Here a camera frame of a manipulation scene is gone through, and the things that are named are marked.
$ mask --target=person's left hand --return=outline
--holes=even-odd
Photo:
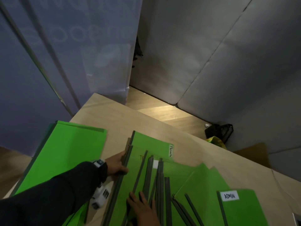
[[[108,166],[108,176],[115,175],[118,172],[127,173],[129,171],[129,169],[123,166],[121,162],[122,157],[125,154],[126,151],[123,151],[105,160]]]

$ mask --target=hand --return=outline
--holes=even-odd
[[[133,192],[130,192],[132,200],[129,197],[126,199],[137,215],[138,226],[160,226],[155,207],[155,200],[152,200],[151,209],[144,197],[144,194],[141,191],[139,192],[139,194],[141,196],[142,202],[137,199]]]
[[[129,169],[123,166],[121,162],[121,159],[125,154],[126,151],[123,151],[105,160],[108,166],[108,176],[115,175],[120,171],[126,174],[129,171]]]

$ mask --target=person's right hand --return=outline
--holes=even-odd
[[[127,202],[133,208],[137,215],[138,226],[160,226],[160,222],[157,217],[155,200],[152,200],[152,209],[149,207],[147,200],[144,197],[143,192],[139,192],[142,202],[135,196],[133,192],[130,192],[132,198],[127,198]]]

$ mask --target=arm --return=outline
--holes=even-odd
[[[91,162],[80,163],[47,182],[1,200],[1,224],[62,226],[68,216],[90,200],[107,175],[128,171],[121,164],[124,154],[106,159],[106,164],[99,168]]]

